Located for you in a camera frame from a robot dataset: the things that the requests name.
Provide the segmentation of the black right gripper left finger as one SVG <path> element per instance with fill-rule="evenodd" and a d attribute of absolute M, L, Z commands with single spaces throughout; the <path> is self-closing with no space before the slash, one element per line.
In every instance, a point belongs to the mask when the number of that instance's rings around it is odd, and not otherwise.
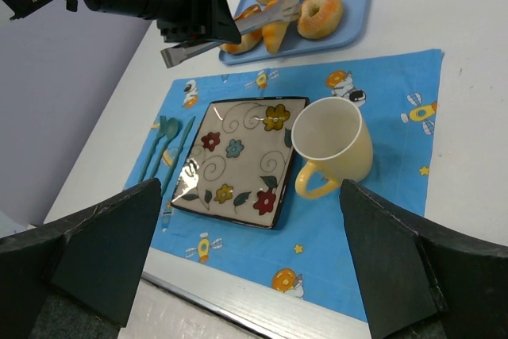
<path fill-rule="evenodd" d="M 3 338 L 115 338 L 158 221 L 158 179 L 1 239 Z"/>

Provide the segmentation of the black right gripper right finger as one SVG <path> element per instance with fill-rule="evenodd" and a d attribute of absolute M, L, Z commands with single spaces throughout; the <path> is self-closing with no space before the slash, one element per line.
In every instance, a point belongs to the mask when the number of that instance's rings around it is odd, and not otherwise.
<path fill-rule="evenodd" d="M 507 248 L 345 180 L 340 205 L 374 338 L 505 338 Z"/>

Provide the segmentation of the long striped croissant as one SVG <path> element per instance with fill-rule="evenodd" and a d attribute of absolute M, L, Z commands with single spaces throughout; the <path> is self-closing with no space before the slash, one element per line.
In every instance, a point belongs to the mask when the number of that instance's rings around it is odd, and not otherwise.
<path fill-rule="evenodd" d="M 274 6 L 282 6 L 284 10 L 289 10 L 286 21 L 275 21 L 265 25 L 262 29 L 264 45 L 271 55 L 275 55 L 283 42 L 287 28 L 292 21 L 297 21 L 301 16 L 301 6 L 299 0 L 271 0 L 265 7 L 269 10 Z"/>

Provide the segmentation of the metal serving tongs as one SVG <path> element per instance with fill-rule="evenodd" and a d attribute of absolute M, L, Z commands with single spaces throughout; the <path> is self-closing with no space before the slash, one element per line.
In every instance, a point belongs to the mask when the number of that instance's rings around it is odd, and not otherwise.
<path fill-rule="evenodd" d="M 241 36 L 273 22 L 289 22 L 299 17 L 299 0 L 278 0 L 273 6 L 253 16 L 236 22 Z M 195 56 L 201 55 L 221 45 L 221 42 L 182 43 L 160 51 L 167 68 L 175 67 Z"/>

